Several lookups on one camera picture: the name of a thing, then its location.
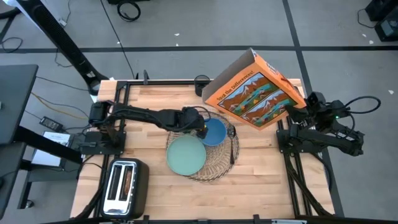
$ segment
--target wire basket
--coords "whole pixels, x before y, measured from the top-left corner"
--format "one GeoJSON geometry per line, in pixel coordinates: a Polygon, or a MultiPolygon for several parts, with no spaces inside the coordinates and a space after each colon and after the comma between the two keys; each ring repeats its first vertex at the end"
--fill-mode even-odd
{"type": "MultiPolygon", "coordinates": [[[[212,181],[219,179],[226,175],[234,166],[235,161],[239,156],[239,139],[236,135],[235,127],[223,116],[214,112],[200,111],[205,119],[211,118],[219,119],[227,128],[227,137],[217,146],[206,146],[206,162],[205,165],[196,173],[186,175],[185,177],[196,181],[212,181]]],[[[167,136],[166,149],[169,148],[171,142],[183,135],[189,134],[196,137],[196,131],[189,133],[174,133],[169,132],[167,136]]]]}

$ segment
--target green plate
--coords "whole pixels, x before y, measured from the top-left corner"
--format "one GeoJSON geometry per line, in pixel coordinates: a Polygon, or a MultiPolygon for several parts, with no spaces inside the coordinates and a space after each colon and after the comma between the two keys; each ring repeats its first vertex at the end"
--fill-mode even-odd
{"type": "Polygon", "coordinates": [[[192,175],[205,165],[206,149],[199,139],[184,135],[169,145],[166,160],[172,171],[180,175],[192,175]]]}

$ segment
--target concrete floor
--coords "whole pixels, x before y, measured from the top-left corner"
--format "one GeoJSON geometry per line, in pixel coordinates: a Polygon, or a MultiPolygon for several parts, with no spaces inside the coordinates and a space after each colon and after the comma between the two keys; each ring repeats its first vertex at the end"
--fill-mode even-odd
{"type": "MultiPolygon", "coordinates": [[[[290,10],[301,46],[378,46],[382,43],[373,29],[356,22],[356,12],[370,0],[289,0],[290,10]]],[[[67,1],[52,2],[66,18],[67,1]]],[[[141,18],[132,23],[120,20],[116,6],[104,3],[112,23],[125,47],[179,46],[293,46],[282,0],[151,0],[139,2],[141,18]]],[[[118,40],[98,0],[71,0],[72,14],[66,31],[83,48],[119,48],[118,40]]],[[[0,12],[5,6],[0,3],[0,12]]],[[[367,15],[361,20],[368,22],[367,15]]],[[[0,21],[0,30],[6,21],[0,21]]],[[[18,15],[5,38],[24,39],[22,49],[43,51],[54,45],[26,17],[18,15]]],[[[242,54],[242,50],[128,52],[133,70],[149,72],[151,79],[194,78],[205,74],[214,78],[242,54]]],[[[286,77],[302,78],[296,52],[258,50],[265,60],[286,77]]],[[[85,53],[91,63],[108,77],[131,79],[132,75],[121,52],[85,53]]],[[[38,76],[85,88],[74,68],[58,67],[54,53],[0,54],[0,65],[39,65],[38,76]]],[[[314,91],[327,100],[347,102],[357,96],[374,95],[382,100],[379,110],[357,115],[356,129],[366,136],[364,155],[350,157],[338,149],[329,149],[331,163],[346,217],[398,220],[398,196],[395,173],[398,151],[395,133],[398,122],[391,111],[398,105],[397,51],[313,51],[303,52],[308,76],[314,91]]],[[[62,55],[58,61],[68,64],[62,55]]],[[[82,91],[36,80],[33,92],[47,100],[77,106],[89,112],[91,99],[82,91]]],[[[372,107],[360,101],[353,110],[372,107]]],[[[48,116],[67,127],[84,126],[86,121],[55,113],[30,98],[27,111],[48,116]]],[[[71,113],[78,111],[66,109],[71,113]]],[[[24,114],[22,125],[41,133],[45,128],[38,119],[24,114]]],[[[43,223],[66,220],[72,207],[76,181],[34,184],[30,199],[36,206],[16,210],[18,193],[25,173],[20,172],[4,218],[0,223],[43,223]]]]}

